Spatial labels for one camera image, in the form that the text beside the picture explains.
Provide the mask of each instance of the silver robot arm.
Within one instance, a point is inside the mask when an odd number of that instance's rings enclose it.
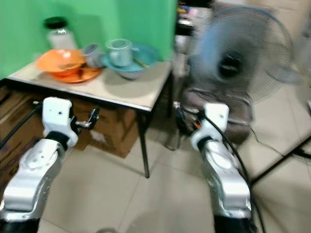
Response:
[[[223,132],[229,109],[225,104],[207,103],[205,115]],[[222,143],[220,133],[206,120],[191,136],[191,144],[202,157],[203,174],[210,189],[216,233],[254,233],[251,221],[251,194],[239,173],[235,157]]]
[[[42,121],[45,138],[28,150],[16,175],[7,185],[0,208],[1,233],[36,233],[50,186],[61,170],[65,151],[78,141],[81,128],[92,129],[98,119],[95,109],[89,121],[79,122],[69,100],[46,98]]]

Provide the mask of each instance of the orange bowl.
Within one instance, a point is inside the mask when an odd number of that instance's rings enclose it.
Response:
[[[85,62],[80,50],[49,50],[36,61],[36,67],[55,76],[66,77],[77,73]]]

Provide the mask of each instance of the mug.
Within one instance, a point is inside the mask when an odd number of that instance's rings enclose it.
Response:
[[[101,62],[103,52],[98,44],[89,44],[84,47],[82,49],[82,55],[86,57],[86,63],[89,67],[101,68],[104,66]]]
[[[133,62],[132,42],[126,39],[115,39],[106,43],[109,48],[109,59],[118,67],[125,67]]]

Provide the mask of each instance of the green wall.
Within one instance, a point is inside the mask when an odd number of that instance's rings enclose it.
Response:
[[[127,38],[169,59],[175,12],[176,0],[0,0],[0,78],[50,49],[43,20],[52,16],[68,19],[81,48]]]

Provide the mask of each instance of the white tabletop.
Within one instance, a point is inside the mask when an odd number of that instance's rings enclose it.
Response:
[[[38,70],[34,63],[30,63],[11,74],[8,79],[150,112],[170,70],[170,62],[159,62],[146,70],[137,80],[128,81],[113,70],[105,68],[92,80],[69,84],[54,80],[48,73]]]

